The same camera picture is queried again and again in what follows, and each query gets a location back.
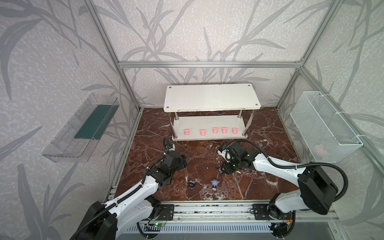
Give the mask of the purple figure toy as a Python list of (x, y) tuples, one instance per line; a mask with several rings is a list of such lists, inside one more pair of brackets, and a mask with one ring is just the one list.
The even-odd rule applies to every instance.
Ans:
[(212, 189), (213, 189), (214, 191), (217, 190), (219, 183), (220, 183), (220, 181), (219, 181), (218, 179), (213, 179), (213, 180), (211, 180)]

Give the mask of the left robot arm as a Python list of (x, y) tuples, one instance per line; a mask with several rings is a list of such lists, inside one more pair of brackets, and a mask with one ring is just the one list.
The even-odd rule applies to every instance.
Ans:
[(146, 169), (141, 181), (123, 194), (92, 204), (70, 239), (115, 240), (141, 220), (156, 218), (161, 202), (153, 194), (169, 185), (176, 171), (187, 167), (186, 157), (175, 150), (165, 153), (160, 162)]

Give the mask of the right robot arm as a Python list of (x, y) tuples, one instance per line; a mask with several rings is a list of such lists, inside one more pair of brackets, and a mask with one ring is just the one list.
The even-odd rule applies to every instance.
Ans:
[[(261, 147), (249, 142), (254, 147), (247, 151), (241, 146), (242, 141), (233, 141), (228, 146), (218, 148), (218, 154), (224, 158), (219, 171), (232, 175), (236, 171), (250, 169), (284, 179), (298, 187), (289, 193), (277, 193), (267, 206), (267, 214), (272, 219), (279, 219), (287, 213), (297, 210), (311, 210), (320, 215), (327, 215), (332, 203), (339, 200), (348, 188), (348, 178), (338, 166), (329, 163), (295, 164), (270, 157)], [(344, 181), (338, 189), (324, 171), (324, 167), (338, 171)]]

